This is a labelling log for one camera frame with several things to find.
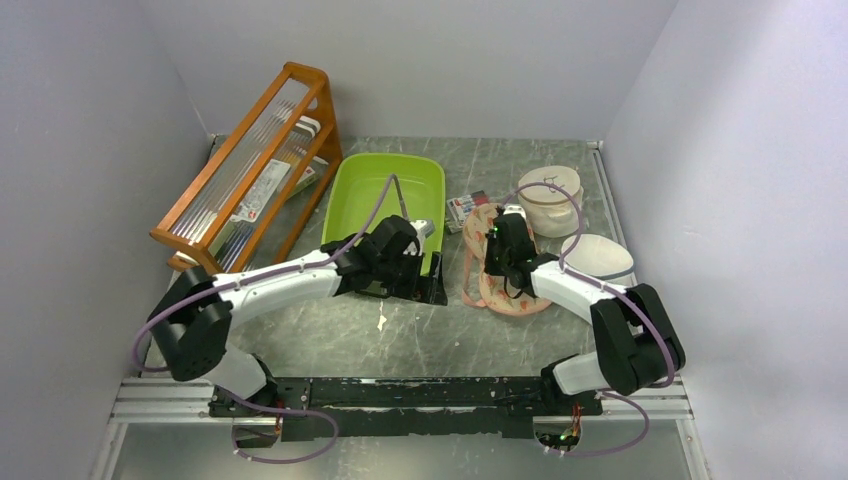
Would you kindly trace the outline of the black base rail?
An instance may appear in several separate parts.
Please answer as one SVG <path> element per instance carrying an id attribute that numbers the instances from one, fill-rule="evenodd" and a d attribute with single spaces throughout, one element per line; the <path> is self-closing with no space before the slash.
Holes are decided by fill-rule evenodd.
<path id="1" fill-rule="evenodd" d="M 591 392 L 560 393 L 538 376 L 364 379 L 278 377 L 274 393 L 254 401 L 260 410 L 213 391 L 212 418 L 252 426 L 270 417 L 282 441 L 342 437 L 499 434 L 531 439 L 542 417 L 599 416 L 602 404 Z"/>

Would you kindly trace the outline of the wooden rack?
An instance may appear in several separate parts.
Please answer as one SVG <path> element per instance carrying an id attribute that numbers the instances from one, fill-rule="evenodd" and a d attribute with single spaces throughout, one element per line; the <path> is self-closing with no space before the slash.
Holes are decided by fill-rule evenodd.
<path id="1" fill-rule="evenodd" d="M 272 159 L 292 165 L 282 192 L 255 222 L 231 221 Z M 342 161 L 327 74 L 288 62 L 150 235 L 173 250 L 167 264 L 178 272 L 233 273 L 281 262 Z"/>

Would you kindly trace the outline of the white round mesh bag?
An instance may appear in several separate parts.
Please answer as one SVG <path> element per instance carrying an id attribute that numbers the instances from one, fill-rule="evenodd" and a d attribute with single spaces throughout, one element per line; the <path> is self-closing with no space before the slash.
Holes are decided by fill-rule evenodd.
<path id="1" fill-rule="evenodd" d="M 561 252 L 569 251 L 565 263 L 573 270 L 608 283 L 635 285 L 635 262 L 631 253 L 619 243 L 595 234 L 583 234 L 563 241 Z"/>

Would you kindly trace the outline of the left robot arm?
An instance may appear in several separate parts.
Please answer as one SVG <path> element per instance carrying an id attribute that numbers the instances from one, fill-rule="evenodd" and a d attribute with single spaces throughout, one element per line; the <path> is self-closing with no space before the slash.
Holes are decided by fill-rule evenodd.
<path id="1" fill-rule="evenodd" d="M 184 271 L 149 318 L 171 378 L 206 380 L 236 395 L 249 414 L 273 409 L 277 388 L 257 356 L 229 340 L 233 327 L 293 303 L 364 292 L 378 286 L 388 296 L 428 293 L 421 273 L 431 220 L 382 219 L 369 233 L 327 243 L 292 261 L 241 273 Z"/>

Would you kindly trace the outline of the marker pen pack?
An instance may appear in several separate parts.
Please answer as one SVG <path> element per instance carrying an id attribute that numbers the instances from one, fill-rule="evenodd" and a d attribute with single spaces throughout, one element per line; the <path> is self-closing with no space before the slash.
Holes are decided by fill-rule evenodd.
<path id="1" fill-rule="evenodd" d="M 483 190 L 448 199 L 446 201 L 445 219 L 448 231 L 451 234 L 460 232 L 471 212 L 477 206 L 488 202 L 489 197 Z"/>

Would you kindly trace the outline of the floral mesh laundry bag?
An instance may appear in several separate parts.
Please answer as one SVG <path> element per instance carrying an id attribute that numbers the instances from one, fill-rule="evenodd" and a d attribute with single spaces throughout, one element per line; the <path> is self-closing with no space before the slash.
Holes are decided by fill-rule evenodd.
<path id="1" fill-rule="evenodd" d="M 552 302 L 525 293 L 520 287 L 510 287 L 501 250 L 492 233 L 502 233 L 495 219 L 503 209 L 495 203 L 474 207 L 465 220 L 462 237 L 465 243 L 465 260 L 461 295 L 471 307 L 487 308 L 509 316 L 529 316 L 546 310 Z"/>

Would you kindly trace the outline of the booklet in rack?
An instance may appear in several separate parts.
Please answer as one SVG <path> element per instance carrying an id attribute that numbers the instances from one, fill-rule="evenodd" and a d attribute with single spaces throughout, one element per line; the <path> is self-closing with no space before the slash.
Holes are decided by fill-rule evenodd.
<path id="1" fill-rule="evenodd" d="M 233 222 L 255 222 L 270 199 L 282 192 L 291 176 L 292 165 L 280 160 L 270 160 L 259 177 L 230 217 Z"/>

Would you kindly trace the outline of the white cylindrical mesh bag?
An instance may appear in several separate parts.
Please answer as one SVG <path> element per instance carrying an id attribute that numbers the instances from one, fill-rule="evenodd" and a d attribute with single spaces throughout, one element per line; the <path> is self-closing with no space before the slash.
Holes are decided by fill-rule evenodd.
<path id="1" fill-rule="evenodd" d="M 543 182 L 545 186 L 530 186 L 518 193 L 519 203 L 533 232 L 548 238 L 574 234 L 578 229 L 578 219 L 573 204 L 552 185 L 567 191 L 581 203 L 583 188 L 578 172 L 560 165 L 540 167 L 521 177 L 518 186 L 537 182 Z"/>

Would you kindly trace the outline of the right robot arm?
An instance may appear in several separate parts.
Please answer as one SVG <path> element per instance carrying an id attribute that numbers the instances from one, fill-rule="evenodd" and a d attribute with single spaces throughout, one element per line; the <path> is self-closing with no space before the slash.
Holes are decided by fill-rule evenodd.
<path id="1" fill-rule="evenodd" d="M 557 304 L 592 328 L 594 352 L 543 369 L 548 381 L 539 398 L 548 412 L 565 413 L 583 392 L 628 396 L 643 388 L 664 388 L 685 366 L 684 348 L 654 287 L 625 288 L 568 268 L 536 249 L 518 213 L 499 210 L 486 239 L 485 271 L 503 278 L 510 296 Z"/>

